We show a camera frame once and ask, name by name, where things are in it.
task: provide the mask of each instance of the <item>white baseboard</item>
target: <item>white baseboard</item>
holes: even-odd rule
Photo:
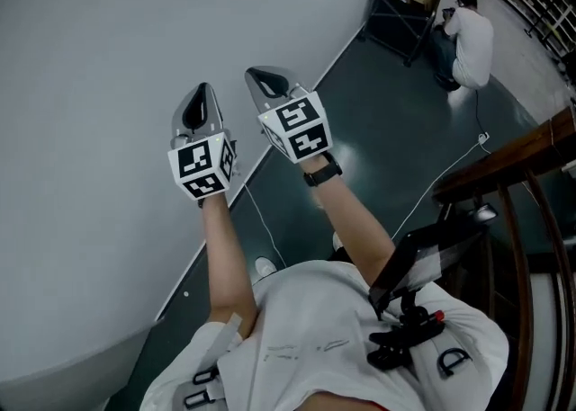
[[[358,35],[358,33],[360,33],[360,31],[362,30],[362,28],[364,27],[365,23],[363,22],[360,27],[358,28],[358,30],[354,33],[354,35],[350,38],[350,40],[348,40],[346,42],[346,44],[344,45],[344,47],[342,47],[342,49],[338,52],[338,54],[334,57],[334,59],[332,59],[332,61],[330,62],[330,64],[328,64],[328,66],[326,67],[326,70],[324,70],[324,72],[322,72],[322,74],[320,75],[319,79],[316,81],[316,83],[314,84],[314,86],[312,87],[312,90],[315,90],[317,88],[317,86],[319,85],[319,83],[323,80],[323,78],[328,74],[328,72],[330,71],[331,68],[333,68],[333,66],[336,64],[336,62],[340,59],[340,57],[342,56],[342,54],[347,50],[347,48],[350,46],[350,43],[352,43],[352,41],[356,38],[356,36]],[[270,149],[272,148],[271,145],[268,144],[268,146],[266,146],[266,149],[264,150],[264,152],[262,153],[262,155],[258,158],[258,160],[256,161],[256,163],[254,164],[254,166],[252,166],[252,169],[249,171],[249,173],[247,174],[247,176],[244,178],[244,181],[242,182],[242,185],[240,186],[240,188],[238,189],[238,191],[236,192],[236,194],[234,195],[234,197],[232,197],[232,199],[229,201],[229,206],[234,203],[234,201],[238,198],[238,196],[244,191],[244,184],[247,183],[250,178],[252,177],[252,175],[254,174],[254,172],[258,169],[258,167],[260,166],[260,164],[262,163],[262,161],[265,159],[265,157],[268,155],[268,152],[270,151]],[[200,247],[198,248],[198,251],[196,251],[196,253],[194,253],[194,256],[192,257],[192,260],[190,261],[190,263],[186,266],[184,273],[182,274],[182,276],[178,279],[178,281],[176,282],[175,287],[170,291],[170,294],[168,295],[168,298],[166,299],[166,302],[162,305],[162,308],[160,309],[160,311],[157,313],[155,320],[158,321],[158,319],[161,317],[162,313],[164,312],[166,306],[168,305],[168,303],[170,302],[170,300],[174,297],[174,294],[176,293],[176,291],[178,290],[178,288],[180,287],[180,284],[182,283],[182,280],[185,278],[185,276],[188,274],[188,271],[190,271],[190,268],[192,267],[192,264],[194,264],[194,261],[198,258],[198,256],[200,255],[200,253],[202,252],[202,250],[204,249],[204,247],[206,246],[206,241],[204,240],[202,242],[202,244],[200,245]]]

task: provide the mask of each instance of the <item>white sleeve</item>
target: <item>white sleeve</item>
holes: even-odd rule
[[[216,321],[200,326],[189,345],[150,384],[140,405],[140,411],[171,410],[174,392],[178,386],[190,380],[198,372],[203,356],[212,347],[214,339],[225,326],[226,324]],[[236,333],[230,348],[240,345],[241,342],[242,338]]]
[[[416,293],[417,306],[429,314],[442,310],[445,321],[452,323],[465,333],[490,369],[492,392],[508,365],[509,344],[500,327],[480,310],[453,298],[435,283],[429,283]],[[387,311],[395,317],[401,314],[400,299],[393,300]]]
[[[462,24],[460,23],[460,16],[458,14],[458,9],[456,9],[454,14],[452,15],[452,18],[450,18],[450,21],[448,21],[446,26],[444,26],[444,32],[447,36],[452,37],[453,35],[456,35],[460,31],[461,26]]]

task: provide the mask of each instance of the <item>person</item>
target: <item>person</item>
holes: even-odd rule
[[[325,174],[332,160],[317,155],[300,167],[306,174]],[[368,336],[397,324],[401,313],[396,299],[379,321],[368,301],[370,285],[394,252],[392,240],[338,173],[324,175],[312,189],[352,264],[296,264],[254,286],[225,195],[204,200],[210,315],[149,386],[140,410],[190,409],[178,401],[185,396],[178,390],[217,361],[217,370],[207,371],[210,377],[219,374],[225,407],[215,409],[424,411],[421,387],[409,369],[383,372],[366,361],[376,350]],[[490,370],[493,392],[508,359],[508,342],[498,326],[434,283],[417,293],[416,303],[429,313],[441,309],[446,322],[473,340]],[[227,338],[234,324],[238,331]],[[212,358],[222,339],[225,352]]]
[[[430,34],[435,79],[448,91],[482,88],[490,79],[494,29],[477,0],[456,1],[458,8],[444,10],[445,22]]]

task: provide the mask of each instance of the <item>dark pants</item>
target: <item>dark pants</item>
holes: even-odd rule
[[[456,60],[455,41],[446,37],[442,27],[439,27],[430,33],[428,46],[437,73],[446,80],[454,81],[452,65]]]

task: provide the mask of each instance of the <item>watch strap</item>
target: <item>watch strap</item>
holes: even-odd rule
[[[337,174],[342,174],[340,165],[329,152],[323,152],[322,155],[328,160],[328,164],[316,173],[306,173],[304,175],[304,181],[306,181],[306,184],[310,187],[316,187],[332,179]]]

